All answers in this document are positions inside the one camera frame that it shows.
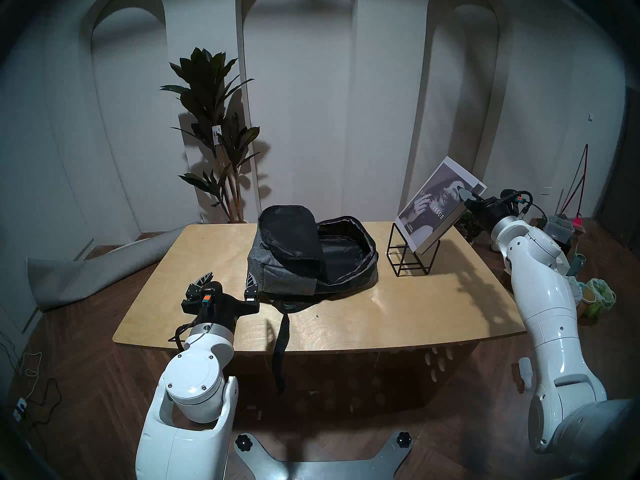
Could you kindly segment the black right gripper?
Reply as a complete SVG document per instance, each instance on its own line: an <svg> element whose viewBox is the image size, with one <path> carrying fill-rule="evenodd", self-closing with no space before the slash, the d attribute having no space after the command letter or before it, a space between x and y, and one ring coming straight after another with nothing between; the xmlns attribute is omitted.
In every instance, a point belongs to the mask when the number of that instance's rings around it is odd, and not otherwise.
<svg viewBox="0 0 640 480"><path fill-rule="evenodd" d="M524 206L524 213L531 207L529 191L503 190L498 198L493 196L483 199L463 186L458 186L457 193L459 200L465 200L466 209L473 214L475 222L482 229L494 229L502 219L507 217L517 220L522 213L521 205Z"/></svg>

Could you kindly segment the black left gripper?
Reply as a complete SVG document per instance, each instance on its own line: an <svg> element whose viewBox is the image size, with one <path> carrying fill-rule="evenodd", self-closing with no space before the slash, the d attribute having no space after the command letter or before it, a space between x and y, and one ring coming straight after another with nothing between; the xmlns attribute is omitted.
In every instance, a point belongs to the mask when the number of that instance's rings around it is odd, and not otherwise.
<svg viewBox="0 0 640 480"><path fill-rule="evenodd" d="M195 316L194 326L208 324L235 329L240 317L259 312L255 278L247 275L244 300L240 300L224 293L221 283L213 281L213 273L207 273L190 283L181 309L185 314Z"/></svg>

